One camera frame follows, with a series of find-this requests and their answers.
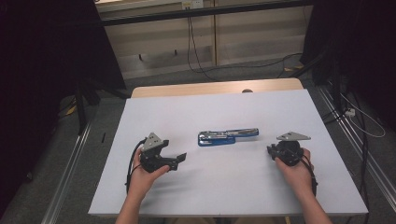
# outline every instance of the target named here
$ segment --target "wire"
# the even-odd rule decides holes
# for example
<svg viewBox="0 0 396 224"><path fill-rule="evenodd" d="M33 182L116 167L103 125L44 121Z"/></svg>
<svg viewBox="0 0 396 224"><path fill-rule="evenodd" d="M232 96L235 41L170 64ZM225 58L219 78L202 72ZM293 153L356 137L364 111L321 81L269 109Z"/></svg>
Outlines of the wire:
<svg viewBox="0 0 396 224"><path fill-rule="evenodd" d="M357 125L357 124L352 120L352 118L349 116L350 122L351 122L353 125L355 125L356 128L358 128L358 129L361 130L362 132L367 133L368 135L370 135L370 136L372 136L372 137L375 137L375 138L381 138L381 137L384 137L385 134L387 134L387 132L385 131L385 129L384 129L375 119L373 119L372 117L370 117L368 114L364 113L364 112L363 112L362 110L360 110L357 106L353 105L343 94L341 94L341 96L342 96L350 105L352 105L355 109L357 109L359 112L361 112L362 116L365 115L367 118L369 118L370 120L372 120L376 125L378 125L378 127L382 130L382 134L381 134L381 135L375 135L375 134L366 132L365 130L363 130L363 128L359 127L359 125Z"/></svg>
<svg viewBox="0 0 396 224"><path fill-rule="evenodd" d="M345 109L342 111L342 113L341 113L340 115L338 115L336 118L334 118L334 119L332 119L332 120L328 120L328 121L324 122L324 124L325 124L325 125L326 125L326 124L330 124L330 123L333 123L333 122L339 120L340 118L342 118L342 117L345 115L346 112L347 112L347 109L345 108Z"/></svg>
<svg viewBox="0 0 396 224"><path fill-rule="evenodd" d="M353 96L354 96L355 101L357 103L357 107L356 108L361 112L361 121L358 118L358 122L361 124L361 127L363 128L363 130L365 130L366 129L366 123L365 123L364 116L363 116L364 112L361 111L361 105L360 105L356 95L353 94ZM360 184L360 187L359 187L359 193L361 194L361 197L363 198L363 201L364 201L364 203L367 206L367 210L370 211L370 202L369 202L369 198L368 198L367 185L366 185L366 181L365 181L365 176L366 176L366 171L367 171L368 155L369 155L369 148L368 148L367 132L363 132L363 140L362 140L362 145L361 145L361 184ZM369 218L370 218L370 212L365 215L365 218L364 218L364 223L365 224L368 222ZM352 219L352 217L350 217L346 221L346 224L349 223L349 221L351 219Z"/></svg>
<svg viewBox="0 0 396 224"><path fill-rule="evenodd" d="M324 115L322 115L321 116L321 119L326 119L326 118L328 118L332 113L334 113L335 112L335 109L333 109L332 111L330 111L329 113L327 113L327 114L324 114Z"/></svg>
<svg viewBox="0 0 396 224"><path fill-rule="evenodd" d="M204 69L202 68L202 66L201 66L201 63L200 63L200 61L199 61L198 54L197 54L197 51L196 51L195 40L194 40L194 33L193 33L193 28L192 28L192 21L191 21L191 18L190 18L190 17L188 17L188 22L189 22L189 48L188 48L188 53L187 53L187 61L188 61L188 64L189 64L189 68L190 68L190 70L191 70L192 72L194 72L194 73L204 73L204 75L205 75L207 78L209 78L209 79L211 79L211 80L214 80L214 81L220 81L220 80L215 79L215 78L213 78L213 77L210 77L210 76L207 74L207 72L211 72L211 71L218 70L218 69L228 69L228 68L261 68L261 67L266 67L266 66L275 65L275 64L277 64L277 63L283 63L282 72L277 76L277 77L280 77L280 76L283 74L283 71L284 71L284 67L285 67L284 62L285 62L285 60L288 59L288 58L290 58L290 57L292 57L292 56L302 55L302 53L293 53L293 54L286 55L286 56L283 57L281 60L276 61L276 62L274 62L274 63L267 63L267 64L261 64L261 65L233 65L233 66L224 66L224 67L213 67L213 68L209 68L209 69L204 70ZM192 40L192 44L193 44L193 46L194 46L195 57L196 57L196 59L197 59L198 65L199 65L199 70L195 70L195 69L193 69L193 68L191 67L191 62L190 62L191 40Z"/></svg>
<svg viewBox="0 0 396 224"><path fill-rule="evenodd" d="M125 185L126 185L126 193L128 193L129 186L131 185L131 176L132 176L132 173L134 172L134 170L135 170L137 167L139 167L139 166L141 165L141 164L138 164L138 165L137 165L136 167L134 167L134 169L131 171L132 163L133 163L133 161L134 161L134 154L136 153L136 151L137 151L137 149L139 148L140 145L145 144L146 140L147 140L147 137L146 137L145 139L141 140L139 143L137 143L136 147L134 147L134 152L132 153L131 159L130 159L130 161L129 161L128 174L127 174L127 176L126 176L126 183L125 183Z"/></svg>
<svg viewBox="0 0 396 224"><path fill-rule="evenodd" d="M316 177L315 177L314 170L312 169L312 163L311 163L311 161L310 161L304 154L303 154L303 156L304 156L305 159L308 161L308 163L307 163L303 158L301 158L297 153L291 151L289 148L286 148L286 150L287 150L288 152L290 152L291 154L293 154L293 156L296 157L300 162L302 162L303 165L304 165L304 166L306 167L306 169L308 170L309 174L311 174L312 192L314 193L315 196L317 196L317 185L318 185L318 182L317 182L317 179L316 179Z"/></svg>
<svg viewBox="0 0 396 224"><path fill-rule="evenodd" d="M193 32L193 29L192 29L191 17L188 17L187 20L188 20L188 22L189 22L189 50L188 50L188 52L187 52L187 61L188 61L188 63L189 63L189 67L190 67L191 71L192 71L192 72L196 72L195 70L192 69L191 64L190 64L190 42L191 42L191 39L192 39L192 44L194 45L195 57L196 57L196 59L197 59L199 68L201 69L202 73L204 73L204 75L205 75L207 78L209 78L209 79L211 79L211 80L213 80L213 81L219 81L219 80L217 80L217 79L215 79L215 78L213 78L213 77L208 76L207 73L206 73L206 72L204 71L204 69L202 68L201 63L199 62L199 58L198 58L198 54L197 54L197 48L196 48L196 46L195 46L195 39L194 39L194 32Z"/></svg>

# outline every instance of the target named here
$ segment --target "white cable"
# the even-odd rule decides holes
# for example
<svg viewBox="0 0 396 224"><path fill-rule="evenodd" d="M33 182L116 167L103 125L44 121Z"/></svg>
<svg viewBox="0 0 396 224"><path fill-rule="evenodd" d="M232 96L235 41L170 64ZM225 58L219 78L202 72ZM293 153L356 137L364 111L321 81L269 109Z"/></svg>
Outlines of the white cable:
<svg viewBox="0 0 396 224"><path fill-rule="evenodd" d="M341 94L341 96L348 102L348 103L350 103L350 101L343 95L343 94ZM353 107L355 107L355 109L357 109L357 110L359 110L363 115L365 115L365 116L367 116L369 119L371 119L376 125L378 125L378 127L380 127L381 129L382 129L382 135L374 135L374 134L372 134L372 133L367 133L366 131L364 131L361 127L359 127L359 125L357 125L353 120L352 120L352 118L349 116L349 120L350 120L350 122L352 123L352 124L354 124L359 130L361 130L362 132L364 132L364 133L367 133L368 135L370 135L370 136L372 136L372 137L376 137L376 138L381 138L381 137L383 137L383 136L385 136L385 134L387 134L387 132L385 131L385 129L378 123L378 122L376 122L376 120L375 119L373 119L372 117L370 117L368 114L366 114L366 113L364 113L363 111L361 111L360 109L358 109L358 107L357 106L355 106L355 105L353 105L352 103L350 103Z"/></svg>

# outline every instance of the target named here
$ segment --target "forearm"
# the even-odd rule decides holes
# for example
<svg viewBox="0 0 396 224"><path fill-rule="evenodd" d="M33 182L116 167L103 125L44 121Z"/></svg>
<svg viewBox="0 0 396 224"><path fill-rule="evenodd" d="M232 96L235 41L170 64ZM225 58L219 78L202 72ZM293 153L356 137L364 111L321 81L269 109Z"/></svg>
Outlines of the forearm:
<svg viewBox="0 0 396 224"><path fill-rule="evenodd" d="M332 223L312 192L296 192L296 195L300 201L301 207L303 208L306 224Z"/></svg>
<svg viewBox="0 0 396 224"><path fill-rule="evenodd" d="M139 219L139 208L142 199L136 198L133 195L128 195L117 217L116 224L137 224Z"/></svg>

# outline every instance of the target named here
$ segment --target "white table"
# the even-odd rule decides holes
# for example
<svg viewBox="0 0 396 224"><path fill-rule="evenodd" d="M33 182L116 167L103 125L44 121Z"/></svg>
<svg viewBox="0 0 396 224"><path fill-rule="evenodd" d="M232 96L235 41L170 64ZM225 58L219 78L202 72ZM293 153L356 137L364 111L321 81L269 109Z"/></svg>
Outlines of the white table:
<svg viewBox="0 0 396 224"><path fill-rule="evenodd" d="M250 141L198 147L200 131L259 128ZM140 214L150 217L289 216L302 210L266 146L288 131L311 136L317 198L329 215L367 213L306 90L132 98L127 101L89 214L116 216L134 146L149 133L169 139L164 157L187 152L155 183Z"/></svg>

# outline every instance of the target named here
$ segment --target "wall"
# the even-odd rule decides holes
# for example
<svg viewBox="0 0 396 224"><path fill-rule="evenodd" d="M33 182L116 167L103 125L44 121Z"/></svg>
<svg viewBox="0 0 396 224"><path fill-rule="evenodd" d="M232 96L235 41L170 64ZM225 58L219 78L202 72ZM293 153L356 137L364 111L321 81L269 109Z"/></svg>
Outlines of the wall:
<svg viewBox="0 0 396 224"><path fill-rule="evenodd" d="M181 10L181 2L106 0L96 5L101 17L106 19ZM204 6L260 2L264 1L206 0ZM311 9L294 7L192 18L201 66L282 58L302 52ZM108 26L106 32L124 79L190 69L187 19ZM199 64L192 51L192 42L190 44L190 63L196 68Z"/></svg>

